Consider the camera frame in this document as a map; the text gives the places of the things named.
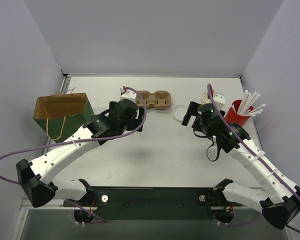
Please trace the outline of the white paper cups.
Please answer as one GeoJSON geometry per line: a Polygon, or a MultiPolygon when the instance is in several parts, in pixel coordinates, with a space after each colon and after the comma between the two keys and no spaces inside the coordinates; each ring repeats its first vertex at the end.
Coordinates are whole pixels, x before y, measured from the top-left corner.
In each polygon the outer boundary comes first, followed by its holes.
{"type": "Polygon", "coordinates": [[[211,103],[211,100],[209,98],[209,93],[207,91],[203,92],[201,97],[200,97],[200,103],[202,105],[205,105],[205,104],[210,104],[211,103]]]}

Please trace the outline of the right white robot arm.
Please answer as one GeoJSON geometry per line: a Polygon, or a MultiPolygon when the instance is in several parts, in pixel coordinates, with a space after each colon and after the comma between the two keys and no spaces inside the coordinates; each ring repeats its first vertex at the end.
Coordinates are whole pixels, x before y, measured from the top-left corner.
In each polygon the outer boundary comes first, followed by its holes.
{"type": "Polygon", "coordinates": [[[224,179],[216,187],[228,202],[237,203],[261,213],[273,227],[284,229],[300,212],[300,186],[282,174],[258,149],[250,135],[237,123],[226,123],[224,111],[213,104],[189,103],[182,125],[191,117],[194,132],[209,139],[217,147],[236,159],[262,186],[262,190],[244,187],[224,179]]]}

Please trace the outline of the clear plastic lid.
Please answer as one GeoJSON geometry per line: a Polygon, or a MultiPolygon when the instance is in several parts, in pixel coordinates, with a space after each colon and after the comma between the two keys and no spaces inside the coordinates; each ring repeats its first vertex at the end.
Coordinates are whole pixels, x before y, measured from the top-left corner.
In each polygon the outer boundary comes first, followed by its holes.
{"type": "Polygon", "coordinates": [[[182,122],[187,113],[187,108],[184,105],[177,105],[173,110],[173,117],[176,121],[182,122]]]}

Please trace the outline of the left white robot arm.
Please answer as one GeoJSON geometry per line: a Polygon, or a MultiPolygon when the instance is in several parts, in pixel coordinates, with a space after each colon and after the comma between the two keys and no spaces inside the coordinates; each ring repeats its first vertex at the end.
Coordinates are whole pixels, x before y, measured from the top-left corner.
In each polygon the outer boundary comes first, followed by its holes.
{"type": "Polygon", "coordinates": [[[109,109],[92,116],[60,146],[31,161],[16,164],[18,182],[34,208],[52,199],[77,201],[86,206],[93,201],[94,190],[84,179],[58,180],[56,176],[85,153],[102,146],[125,131],[142,131],[145,108],[131,100],[112,101],[109,109]]]}

